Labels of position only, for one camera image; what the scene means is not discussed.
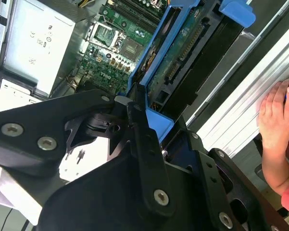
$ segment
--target hand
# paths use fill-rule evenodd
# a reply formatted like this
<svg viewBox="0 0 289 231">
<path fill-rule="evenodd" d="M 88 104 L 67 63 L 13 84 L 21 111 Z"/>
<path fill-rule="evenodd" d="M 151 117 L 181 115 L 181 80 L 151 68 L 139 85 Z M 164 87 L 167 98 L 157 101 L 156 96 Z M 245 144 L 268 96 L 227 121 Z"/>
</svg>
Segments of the hand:
<svg viewBox="0 0 289 231">
<path fill-rule="evenodd" d="M 285 154 L 289 142 L 289 80 L 277 83 L 264 98 L 259 112 L 259 129 L 264 149 Z"/>
</svg>

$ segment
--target circuit board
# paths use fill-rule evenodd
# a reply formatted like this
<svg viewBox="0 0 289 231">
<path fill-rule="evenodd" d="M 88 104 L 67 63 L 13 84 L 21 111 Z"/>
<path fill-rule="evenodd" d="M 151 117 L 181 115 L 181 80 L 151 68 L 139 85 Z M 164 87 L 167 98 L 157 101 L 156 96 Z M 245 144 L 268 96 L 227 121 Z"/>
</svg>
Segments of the circuit board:
<svg viewBox="0 0 289 231">
<path fill-rule="evenodd" d="M 152 38 L 151 33 L 145 31 L 138 25 L 132 23 L 131 21 L 121 16 L 119 13 L 115 12 L 108 6 L 102 6 L 101 13 L 105 16 L 105 18 L 109 22 L 113 23 L 114 25 L 124 30 L 127 37 L 130 37 L 131 39 L 140 43 L 144 47 L 146 47 L 149 44 Z"/>
<path fill-rule="evenodd" d="M 198 7 L 191 13 L 185 21 L 182 29 L 168 50 L 165 58 L 159 65 L 156 73 L 148 84 L 149 103 L 152 94 L 165 82 L 172 82 L 180 66 L 184 64 L 186 55 L 195 44 L 204 29 L 201 19 L 201 7 Z"/>
<path fill-rule="evenodd" d="M 76 75 L 78 86 L 90 82 L 111 95 L 126 94 L 128 79 L 166 7 L 166 0 L 108 0 L 101 6 L 86 38 L 89 46 Z"/>
<path fill-rule="evenodd" d="M 106 48 L 89 44 L 80 64 L 77 77 L 79 85 L 91 82 L 111 95 L 125 93 L 127 81 L 136 64 Z"/>
</svg>

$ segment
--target black mounting arm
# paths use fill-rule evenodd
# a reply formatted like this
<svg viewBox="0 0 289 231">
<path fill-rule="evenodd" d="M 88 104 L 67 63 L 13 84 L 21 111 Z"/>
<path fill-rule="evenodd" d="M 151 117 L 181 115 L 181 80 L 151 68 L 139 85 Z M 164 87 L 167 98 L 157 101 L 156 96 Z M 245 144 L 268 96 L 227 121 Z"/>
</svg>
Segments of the black mounting arm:
<svg viewBox="0 0 289 231">
<path fill-rule="evenodd" d="M 110 139 L 108 162 L 57 190 L 43 206 L 39 231 L 268 231 L 272 225 L 289 231 L 248 180 L 233 173 L 227 155 L 204 154 L 181 120 L 162 144 L 165 162 L 141 85 L 128 97 L 92 90 L 0 112 L 0 166 L 31 180 L 49 178 L 65 153 L 98 136 Z M 246 218 L 233 201 L 247 197 Z"/>
</svg>

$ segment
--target motherboard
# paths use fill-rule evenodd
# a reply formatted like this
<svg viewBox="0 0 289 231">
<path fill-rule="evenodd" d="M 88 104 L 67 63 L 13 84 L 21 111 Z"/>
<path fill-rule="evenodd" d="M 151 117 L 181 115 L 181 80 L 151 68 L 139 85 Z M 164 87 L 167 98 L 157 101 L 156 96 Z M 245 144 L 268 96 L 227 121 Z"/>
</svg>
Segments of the motherboard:
<svg viewBox="0 0 289 231">
<path fill-rule="evenodd" d="M 78 87 L 90 83 L 111 95 L 125 95 L 165 8 L 165 0 L 108 0 L 89 28 Z"/>
</svg>

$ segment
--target person's arm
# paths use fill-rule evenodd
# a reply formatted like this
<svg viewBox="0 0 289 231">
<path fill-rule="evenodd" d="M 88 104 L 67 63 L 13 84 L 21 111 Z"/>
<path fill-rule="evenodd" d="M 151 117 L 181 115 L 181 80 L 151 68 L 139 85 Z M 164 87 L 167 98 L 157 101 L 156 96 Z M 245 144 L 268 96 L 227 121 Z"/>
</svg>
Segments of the person's arm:
<svg viewBox="0 0 289 231">
<path fill-rule="evenodd" d="M 259 111 L 259 129 L 263 139 L 264 177 L 269 186 L 282 195 L 289 187 L 289 164 L 285 157 L 289 142 L 289 80 L 277 83 L 264 98 Z"/>
</svg>

